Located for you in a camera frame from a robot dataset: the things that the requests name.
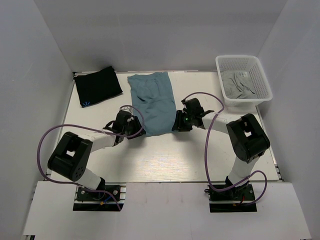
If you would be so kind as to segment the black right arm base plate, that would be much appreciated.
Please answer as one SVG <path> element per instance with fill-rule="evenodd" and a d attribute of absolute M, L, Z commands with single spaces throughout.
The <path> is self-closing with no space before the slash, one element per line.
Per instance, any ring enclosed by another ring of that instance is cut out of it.
<path fill-rule="evenodd" d="M 210 213 L 255 213 L 257 212 L 253 186 L 247 184 L 227 191 L 214 191 L 208 185 L 204 190 L 209 198 Z"/>

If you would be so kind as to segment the teal blue t shirt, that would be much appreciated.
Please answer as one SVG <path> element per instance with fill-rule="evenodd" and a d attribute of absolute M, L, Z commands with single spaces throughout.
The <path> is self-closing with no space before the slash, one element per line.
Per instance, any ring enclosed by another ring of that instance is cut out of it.
<path fill-rule="evenodd" d="M 132 105 L 142 115 L 146 136 L 159 136 L 172 132 L 176 119 L 176 104 L 172 84 L 167 72 L 129 76 Z"/>

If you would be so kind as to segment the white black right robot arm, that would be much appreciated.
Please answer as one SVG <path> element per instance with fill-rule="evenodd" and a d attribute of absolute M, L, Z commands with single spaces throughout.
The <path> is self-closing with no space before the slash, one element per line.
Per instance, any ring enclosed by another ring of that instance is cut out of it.
<path fill-rule="evenodd" d="M 213 110 L 192 114 L 186 109 L 176 112 L 173 131 L 190 132 L 193 127 L 207 131 L 204 147 L 204 167 L 209 186 L 217 192 L 245 186 L 252 175 L 256 162 L 270 148 L 270 140 L 256 117 L 245 114 L 237 120 L 230 120 L 226 115 Z M 227 187 L 218 189 L 212 185 L 208 168 L 208 150 L 211 131 L 229 136 L 235 160 L 231 172 L 226 177 Z"/>

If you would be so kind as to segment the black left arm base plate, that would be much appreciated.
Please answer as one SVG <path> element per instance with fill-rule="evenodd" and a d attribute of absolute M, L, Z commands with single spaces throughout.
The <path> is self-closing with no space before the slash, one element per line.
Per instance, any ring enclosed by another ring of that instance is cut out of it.
<path fill-rule="evenodd" d="M 73 203 L 75 212 L 120 212 L 126 198 L 126 183 L 106 183 L 104 190 L 111 193 L 114 199 L 106 193 L 86 191 L 84 187 L 77 187 Z"/>

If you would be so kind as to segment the black t shirt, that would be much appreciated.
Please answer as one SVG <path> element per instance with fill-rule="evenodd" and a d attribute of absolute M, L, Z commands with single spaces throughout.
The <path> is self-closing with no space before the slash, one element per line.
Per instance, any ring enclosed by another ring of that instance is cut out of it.
<path fill-rule="evenodd" d="M 79 103 L 82 108 L 90 107 L 123 93 L 112 66 L 74 78 Z"/>

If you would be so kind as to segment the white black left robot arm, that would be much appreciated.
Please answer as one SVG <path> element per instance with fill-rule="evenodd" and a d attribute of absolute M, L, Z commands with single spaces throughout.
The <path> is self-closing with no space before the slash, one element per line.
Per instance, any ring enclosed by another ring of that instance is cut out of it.
<path fill-rule="evenodd" d="M 133 139 L 146 134 L 137 116 L 117 116 L 100 131 L 77 135 L 66 132 L 51 154 L 47 167 L 93 192 L 105 190 L 105 180 L 87 168 L 91 153 L 115 147 L 125 138 Z"/>

